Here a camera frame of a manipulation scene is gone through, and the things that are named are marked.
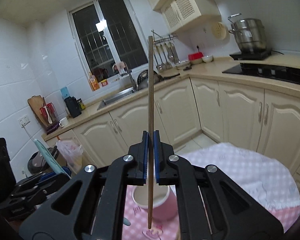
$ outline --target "faucet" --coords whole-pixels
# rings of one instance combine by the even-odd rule
[[[133,77],[132,77],[132,75],[131,75],[131,72],[132,72],[132,70],[131,69],[129,69],[129,67],[127,66],[127,64],[124,62],[124,64],[125,64],[125,68],[127,68],[127,70],[125,71],[125,73],[122,73],[122,74],[120,74],[120,76],[125,76],[125,75],[129,75],[129,78],[130,78],[130,82],[131,82],[131,85],[133,86],[133,90],[134,91],[137,91],[137,84],[136,84],[136,82],[135,82],[135,80],[133,79]]]

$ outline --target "kitchen sink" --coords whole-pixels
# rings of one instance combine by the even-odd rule
[[[123,90],[123,91],[121,91],[121,92],[119,92],[119,93],[117,93],[117,94],[115,94],[115,95],[113,95],[113,96],[111,96],[111,97],[108,97],[108,98],[106,98],[106,99],[103,99],[103,100],[101,101],[99,107],[98,107],[98,110],[101,109],[101,108],[103,108],[103,107],[105,107],[105,106],[108,106],[108,105],[110,105],[110,104],[113,104],[114,102],[116,102],[116,101],[118,101],[118,100],[120,100],[120,99],[122,99],[122,98],[125,98],[125,97],[127,97],[127,96],[133,94],[134,92],[136,92],[136,91],[134,90],[134,88],[133,88],[133,87],[130,87],[130,88],[127,88],[127,89],[125,89],[125,90]]]

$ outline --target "countertop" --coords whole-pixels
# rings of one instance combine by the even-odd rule
[[[177,83],[186,78],[202,78],[202,79],[211,79],[216,81],[223,81],[223,82],[230,82],[230,83],[237,83],[242,85],[248,85],[252,87],[259,87],[263,89],[268,89],[272,91],[277,91],[280,93],[284,93],[290,96],[294,96],[300,98],[300,85],[273,80],[268,78],[262,77],[253,77],[253,76],[244,76],[244,75],[236,75],[236,74],[223,74],[222,71],[225,71],[235,65],[238,65],[238,61],[234,61],[229,58],[223,58],[222,60],[215,60],[210,63],[201,63],[198,65],[192,66],[191,70],[183,71],[177,70],[176,68],[172,68],[170,70],[166,70],[164,73],[161,73],[162,76],[172,76],[175,74],[180,73],[180,76],[165,80],[154,85],[154,91],[160,90],[164,87],[167,87],[171,84]],[[94,119],[102,114],[108,113],[111,110],[114,110],[120,106],[123,106],[129,102],[132,102],[136,99],[141,97],[147,96],[148,90],[144,89],[138,92],[135,92],[109,106],[103,107],[102,109],[98,110],[100,102],[97,102],[85,110],[82,111],[82,114],[76,118],[70,118],[69,125],[63,128],[59,128],[55,132],[46,135],[43,134],[42,138],[47,141],[61,133],[64,133],[74,127],[83,124],[91,119]]]

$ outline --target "utensil rack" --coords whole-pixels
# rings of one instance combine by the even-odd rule
[[[156,40],[154,35],[157,35],[159,37],[159,39]],[[158,33],[154,32],[154,30],[152,30],[152,36],[154,38],[153,44],[159,44],[159,43],[165,42],[165,41],[173,41],[173,39],[177,39],[178,38],[178,36],[176,34],[172,34],[172,35],[169,34],[166,37],[162,37]]]

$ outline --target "floor tile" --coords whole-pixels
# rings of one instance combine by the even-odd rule
[[[216,144],[215,141],[210,139],[208,136],[205,134],[200,134],[197,137],[193,138],[193,141],[196,142],[198,145],[200,145],[201,148],[207,148],[211,145]]]
[[[182,154],[186,154],[189,152],[193,152],[195,150],[200,150],[201,147],[195,143],[193,140],[188,141],[186,144],[178,147],[177,149],[175,149],[175,153],[178,155],[182,155]]]

